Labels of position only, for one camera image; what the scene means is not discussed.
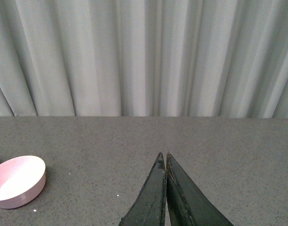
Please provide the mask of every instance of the speckled table surface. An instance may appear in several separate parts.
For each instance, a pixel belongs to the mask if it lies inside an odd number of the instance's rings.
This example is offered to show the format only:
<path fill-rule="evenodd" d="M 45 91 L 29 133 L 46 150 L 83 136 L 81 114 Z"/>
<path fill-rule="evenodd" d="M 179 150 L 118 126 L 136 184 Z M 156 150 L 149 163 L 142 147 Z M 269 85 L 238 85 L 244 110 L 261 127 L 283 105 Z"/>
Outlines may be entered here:
<path fill-rule="evenodd" d="M 151 117 L 0 117 L 0 163 L 47 166 L 41 194 L 0 209 L 0 226 L 118 225 L 158 152 L 235 226 L 288 226 L 288 120 Z"/>

